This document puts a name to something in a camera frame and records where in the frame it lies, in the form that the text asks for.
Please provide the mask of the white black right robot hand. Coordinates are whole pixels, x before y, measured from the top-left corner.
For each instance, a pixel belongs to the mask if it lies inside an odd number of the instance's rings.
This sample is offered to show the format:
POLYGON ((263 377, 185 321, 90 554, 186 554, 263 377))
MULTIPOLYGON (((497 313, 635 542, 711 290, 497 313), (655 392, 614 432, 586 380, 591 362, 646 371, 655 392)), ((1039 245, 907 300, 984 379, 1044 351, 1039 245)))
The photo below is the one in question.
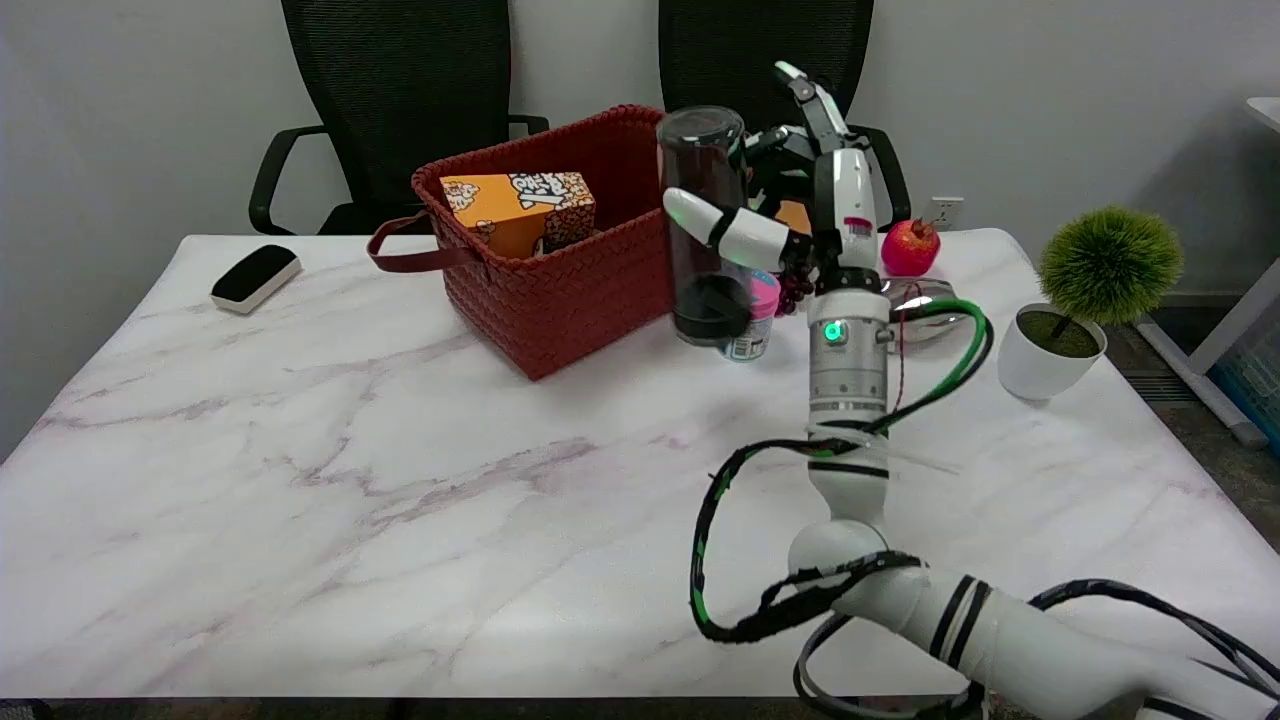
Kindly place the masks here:
POLYGON ((849 128, 835 97, 804 70, 773 73, 803 114, 801 126, 748 136, 748 197, 756 208, 716 205, 666 190, 667 217, 726 261, 759 272, 815 277, 815 290, 877 291, 878 228, 868 132, 849 128))

